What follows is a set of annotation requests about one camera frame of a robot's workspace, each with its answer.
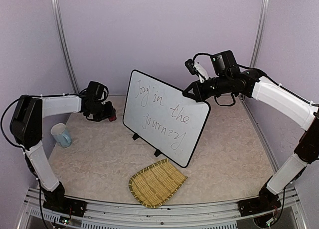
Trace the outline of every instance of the bamboo basket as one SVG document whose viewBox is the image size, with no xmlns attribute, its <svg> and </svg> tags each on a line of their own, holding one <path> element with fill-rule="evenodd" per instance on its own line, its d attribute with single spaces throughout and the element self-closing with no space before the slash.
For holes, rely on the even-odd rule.
<svg viewBox="0 0 319 229">
<path fill-rule="evenodd" d="M 132 176 L 129 188 L 139 203 L 154 209 L 167 202 L 186 179 L 168 159 L 163 159 Z"/>
</svg>

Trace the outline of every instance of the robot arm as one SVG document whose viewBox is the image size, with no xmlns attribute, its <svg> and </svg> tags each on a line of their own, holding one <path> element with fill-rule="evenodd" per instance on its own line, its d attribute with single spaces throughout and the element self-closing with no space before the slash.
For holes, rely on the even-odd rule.
<svg viewBox="0 0 319 229">
<path fill-rule="evenodd" d="M 80 95 L 20 97 L 15 108 L 10 131 L 23 153 L 31 172 L 39 178 L 45 195 L 44 208 L 72 215 L 83 216 L 85 202 L 64 197 L 64 187 L 53 173 L 42 145 L 42 119 L 44 117 L 83 112 L 91 121 L 116 120 L 115 109 L 106 101 L 108 89 L 103 84 L 91 81 Z"/>
<path fill-rule="evenodd" d="M 231 51 L 215 55 L 203 54 L 210 56 L 218 77 L 191 83 L 183 91 L 185 97 L 200 102 L 214 96 L 215 101 L 217 101 L 217 98 L 222 94 L 231 93 L 235 103 L 234 96 L 242 93 L 249 98 L 254 98 L 272 106 L 290 117 L 305 130 L 294 153 L 266 182 L 260 190 L 259 196 L 239 202 L 242 216 L 266 212 L 274 209 L 275 206 L 280 207 L 280 203 L 277 200 L 278 194 L 288 183 L 297 179 L 305 167 L 314 162 L 319 156 L 318 105 L 306 101 L 280 84 L 275 83 L 259 69 L 247 68 L 248 70 L 240 72 L 239 65 L 236 63 Z M 189 59 L 185 66 L 191 74 L 199 76 L 199 70 L 196 69 L 198 63 L 195 64 L 194 59 Z"/>
</svg>

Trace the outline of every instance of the beige tabletop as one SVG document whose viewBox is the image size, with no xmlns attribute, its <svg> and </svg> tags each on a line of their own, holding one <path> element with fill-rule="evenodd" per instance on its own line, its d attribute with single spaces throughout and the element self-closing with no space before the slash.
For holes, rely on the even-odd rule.
<svg viewBox="0 0 319 229">
<path fill-rule="evenodd" d="M 219 98 L 221 103 L 230 97 Z M 128 182 L 132 175 L 165 156 L 122 123 L 125 96 L 109 97 L 117 120 L 87 121 L 72 114 L 67 128 L 73 140 L 56 145 L 49 162 L 66 195 L 105 202 L 137 204 Z M 187 168 L 172 162 L 188 179 L 166 204 L 194 204 L 255 196 L 273 174 L 257 133 L 237 99 L 233 107 L 208 100 L 211 112 Z"/>
</svg>

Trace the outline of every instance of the mug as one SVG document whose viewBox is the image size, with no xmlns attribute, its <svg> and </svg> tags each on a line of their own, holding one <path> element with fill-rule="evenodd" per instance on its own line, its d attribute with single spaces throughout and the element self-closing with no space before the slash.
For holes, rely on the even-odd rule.
<svg viewBox="0 0 319 229">
<path fill-rule="evenodd" d="M 54 125 L 51 128 L 51 135 L 62 148 L 67 148 L 72 143 L 70 134 L 63 123 Z"/>
</svg>

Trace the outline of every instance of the white wall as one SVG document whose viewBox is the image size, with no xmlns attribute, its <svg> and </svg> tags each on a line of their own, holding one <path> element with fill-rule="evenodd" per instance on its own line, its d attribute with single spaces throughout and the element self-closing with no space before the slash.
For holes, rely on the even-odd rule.
<svg viewBox="0 0 319 229">
<path fill-rule="evenodd" d="M 134 68 L 186 88 L 196 77 L 184 62 L 198 52 L 231 49 L 248 65 L 262 0 L 59 1 L 80 88 L 97 80 L 124 94 Z"/>
<path fill-rule="evenodd" d="M 257 67 L 293 92 L 319 103 L 319 0 L 270 0 Z M 247 100 L 281 166 L 303 131 L 275 109 Z M 308 166 L 296 190 L 310 228 L 319 225 L 319 163 Z"/>
<path fill-rule="evenodd" d="M 51 1 L 0 0 L 0 12 L 0 113 L 22 94 L 70 92 Z M 13 109 L 4 120 L 8 134 Z M 50 127 L 65 120 L 65 115 L 44 120 L 47 155 L 54 144 Z M 1 229 L 14 227 L 26 192 L 35 183 L 21 150 L 0 136 Z"/>
</svg>

